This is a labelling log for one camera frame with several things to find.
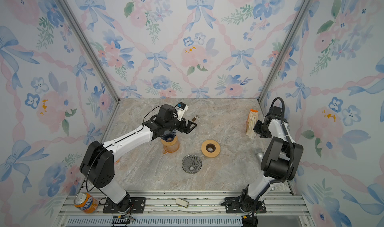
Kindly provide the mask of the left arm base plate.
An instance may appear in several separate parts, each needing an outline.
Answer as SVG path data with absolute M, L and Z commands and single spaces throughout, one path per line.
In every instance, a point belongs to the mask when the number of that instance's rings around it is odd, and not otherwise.
M 106 199 L 104 214 L 142 214 L 146 205 L 145 197 L 125 197 L 119 204 L 110 198 Z

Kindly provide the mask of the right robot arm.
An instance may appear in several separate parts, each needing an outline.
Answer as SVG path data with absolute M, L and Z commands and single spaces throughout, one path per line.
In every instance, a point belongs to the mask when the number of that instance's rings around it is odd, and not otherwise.
M 263 121 L 257 121 L 254 132 L 270 139 L 261 161 L 263 173 L 242 190 L 239 204 L 242 211 L 255 211 L 264 194 L 277 183 L 292 180 L 298 170 L 304 147 L 296 143 L 288 130 L 285 106 L 271 106 Z

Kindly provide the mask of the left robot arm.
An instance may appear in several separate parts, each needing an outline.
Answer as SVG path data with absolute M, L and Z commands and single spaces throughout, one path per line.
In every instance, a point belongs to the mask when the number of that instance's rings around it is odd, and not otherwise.
M 111 141 L 89 144 L 80 164 L 80 172 L 87 182 L 105 194 L 106 203 L 114 212 L 125 214 L 133 207 L 131 196 L 115 178 L 115 162 L 133 149 L 173 131 L 191 133 L 197 124 L 184 118 L 188 108 L 183 102 L 176 106 L 161 105 L 158 114 L 144 120 L 135 130 Z

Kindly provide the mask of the blue ribbed dripper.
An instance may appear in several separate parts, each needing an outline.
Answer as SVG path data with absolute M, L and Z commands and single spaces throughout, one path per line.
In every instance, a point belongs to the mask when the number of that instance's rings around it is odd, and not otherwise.
M 174 139 L 176 138 L 177 136 L 177 131 L 176 130 L 173 130 L 172 132 L 164 135 L 163 137 L 161 137 L 161 139 L 167 143 L 170 143 L 172 141 L 174 141 Z

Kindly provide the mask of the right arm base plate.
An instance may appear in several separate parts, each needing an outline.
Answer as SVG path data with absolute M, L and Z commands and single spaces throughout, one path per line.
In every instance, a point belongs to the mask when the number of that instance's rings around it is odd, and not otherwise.
M 240 197 L 226 197 L 221 206 L 225 207 L 227 214 L 249 215 L 254 206 L 254 200 L 240 201 Z M 258 202 L 255 208 L 256 214 L 265 214 L 267 212 L 264 202 Z

